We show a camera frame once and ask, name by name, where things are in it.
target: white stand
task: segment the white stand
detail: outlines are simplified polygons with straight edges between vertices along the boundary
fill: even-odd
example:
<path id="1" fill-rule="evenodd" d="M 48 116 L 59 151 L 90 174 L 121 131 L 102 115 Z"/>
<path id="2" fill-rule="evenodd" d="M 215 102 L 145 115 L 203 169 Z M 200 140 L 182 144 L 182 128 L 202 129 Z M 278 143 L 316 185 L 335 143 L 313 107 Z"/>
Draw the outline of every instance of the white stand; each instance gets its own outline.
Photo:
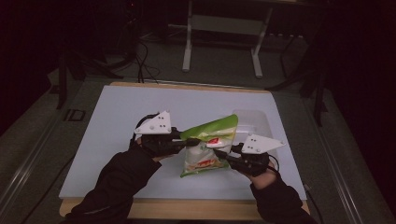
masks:
<path id="1" fill-rule="evenodd" d="M 190 71 L 191 64 L 191 32 L 194 30 L 205 30 L 241 35 L 257 35 L 256 46 L 251 50 L 254 72 L 257 78 L 262 78 L 262 68 L 260 66 L 259 52 L 262 41 L 272 15 L 272 8 L 268 8 L 264 21 L 240 20 L 223 17 L 211 17 L 192 14 L 192 0 L 189 1 L 189 17 L 187 19 L 187 42 L 184 50 L 183 72 Z"/>

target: snack bag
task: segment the snack bag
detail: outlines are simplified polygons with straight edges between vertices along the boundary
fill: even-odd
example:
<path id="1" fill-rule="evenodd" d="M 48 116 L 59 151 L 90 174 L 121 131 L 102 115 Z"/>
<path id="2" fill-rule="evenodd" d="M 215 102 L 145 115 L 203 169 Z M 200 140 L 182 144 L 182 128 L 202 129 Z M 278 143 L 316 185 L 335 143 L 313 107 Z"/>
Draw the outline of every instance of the snack bag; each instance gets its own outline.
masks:
<path id="1" fill-rule="evenodd" d="M 228 167 L 226 160 L 219 159 L 215 152 L 221 150 L 230 152 L 235 137 L 238 117 L 228 116 L 206 124 L 190 128 L 180 134 L 182 140 L 197 138 L 201 142 L 195 147 L 186 147 L 184 170 L 180 177 L 195 175 L 204 171 Z"/>

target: hand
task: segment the hand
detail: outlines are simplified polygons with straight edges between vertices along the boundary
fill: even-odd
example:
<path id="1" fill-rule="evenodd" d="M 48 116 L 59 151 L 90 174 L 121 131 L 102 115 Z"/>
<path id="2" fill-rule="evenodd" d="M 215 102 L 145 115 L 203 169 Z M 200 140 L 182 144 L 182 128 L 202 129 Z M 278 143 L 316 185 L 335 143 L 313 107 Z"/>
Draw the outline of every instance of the hand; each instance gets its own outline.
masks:
<path id="1" fill-rule="evenodd" d="M 142 139 L 139 137 L 139 138 L 137 138 L 136 139 L 136 143 L 140 146 L 141 144 L 142 144 Z M 161 157 L 154 157 L 154 158 L 152 158 L 155 162 L 158 162 L 158 161 L 160 161 L 160 160 L 163 160 L 163 159 L 165 159 L 165 158 L 168 158 L 168 157 L 172 157 L 173 155 L 167 155 L 167 156 L 161 156 Z"/>
<path id="2" fill-rule="evenodd" d="M 274 164 L 270 161 L 269 166 L 274 167 Z M 245 175 L 250 179 L 255 189 L 265 189 L 276 181 L 276 173 L 270 169 L 267 169 L 265 173 L 258 176 Z"/>

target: white table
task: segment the white table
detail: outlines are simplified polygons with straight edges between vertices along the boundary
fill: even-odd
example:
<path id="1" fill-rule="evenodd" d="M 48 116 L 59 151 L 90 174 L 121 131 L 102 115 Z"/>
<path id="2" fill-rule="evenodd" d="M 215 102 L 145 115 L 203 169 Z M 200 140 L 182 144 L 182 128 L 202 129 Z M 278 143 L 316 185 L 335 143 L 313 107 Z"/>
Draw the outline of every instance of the white table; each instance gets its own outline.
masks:
<path id="1" fill-rule="evenodd" d="M 128 148 L 136 123 L 147 114 L 170 110 L 172 126 L 183 131 L 228 116 L 235 109 L 265 113 L 272 136 L 286 143 L 272 152 L 281 164 L 280 173 L 305 201 L 304 188 L 270 92 L 114 83 L 104 87 L 64 181 L 60 193 L 60 198 L 64 199 L 61 215 L 68 213 L 93 189 L 100 171 L 111 157 Z M 260 219 L 249 181 L 243 175 L 232 169 L 218 169 L 180 178 L 183 162 L 184 150 L 162 161 L 163 167 L 135 195 L 130 217 Z M 198 212 L 186 215 L 184 211 L 189 207 Z"/>

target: red logo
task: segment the red logo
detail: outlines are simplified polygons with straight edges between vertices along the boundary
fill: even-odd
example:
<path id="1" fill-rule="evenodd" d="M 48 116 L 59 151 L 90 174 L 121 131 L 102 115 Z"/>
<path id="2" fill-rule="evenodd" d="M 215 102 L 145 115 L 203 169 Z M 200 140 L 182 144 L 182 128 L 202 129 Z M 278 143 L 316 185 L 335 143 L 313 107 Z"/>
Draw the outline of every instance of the red logo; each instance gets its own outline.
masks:
<path id="1" fill-rule="evenodd" d="M 218 142 L 219 142 L 218 138 L 212 138 L 207 143 L 209 143 L 209 144 L 217 144 Z"/>

